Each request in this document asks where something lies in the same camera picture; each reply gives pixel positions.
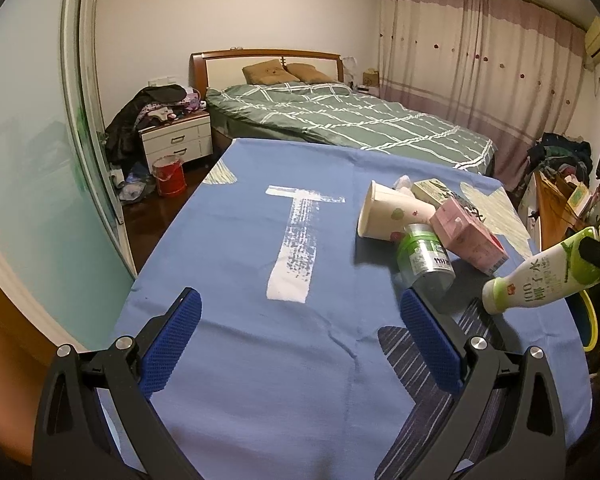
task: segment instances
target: brown pillow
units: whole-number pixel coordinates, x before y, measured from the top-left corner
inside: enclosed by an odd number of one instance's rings
[[[277,59],[245,66],[242,73],[249,85],[277,85],[300,81],[287,72]]]
[[[300,81],[309,85],[318,83],[335,83],[335,81],[319,70],[315,66],[305,63],[289,63],[286,71],[296,76]]]

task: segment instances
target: white paper cup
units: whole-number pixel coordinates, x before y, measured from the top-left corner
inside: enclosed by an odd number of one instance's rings
[[[435,212],[431,204],[372,180],[358,218],[358,236],[396,241],[405,225],[428,224]]]

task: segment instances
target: blue tablecloth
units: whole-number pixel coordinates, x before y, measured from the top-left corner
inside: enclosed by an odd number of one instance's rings
[[[414,400],[385,355],[388,340],[379,342],[379,330],[404,326],[394,248],[356,236],[369,183],[391,186],[408,174],[486,194],[500,183],[400,156],[276,140],[239,139],[222,163],[235,182],[196,190],[142,269],[114,336],[135,335],[186,286],[202,295],[200,325],[152,403],[208,480],[387,478],[379,465]],[[523,258],[499,239],[510,255],[504,276]],[[454,267],[440,309],[459,319],[486,277],[462,261]],[[507,350],[546,351],[572,444],[591,393],[565,302],[512,309],[495,322]]]

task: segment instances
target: red bucket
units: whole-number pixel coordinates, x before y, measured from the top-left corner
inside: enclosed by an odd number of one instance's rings
[[[176,196],[187,189],[179,156],[162,156],[154,162],[152,173],[157,180],[160,196]]]

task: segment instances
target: headboard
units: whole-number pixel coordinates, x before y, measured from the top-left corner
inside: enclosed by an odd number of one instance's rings
[[[340,82],[344,81],[344,69],[339,54],[312,52],[310,50],[235,48],[191,54],[189,59],[189,84],[197,89],[204,99],[206,89],[210,86],[224,89],[232,84],[244,84],[243,66],[272,58],[279,58],[283,66],[290,62],[312,61],[312,64],[321,72],[333,75]]]

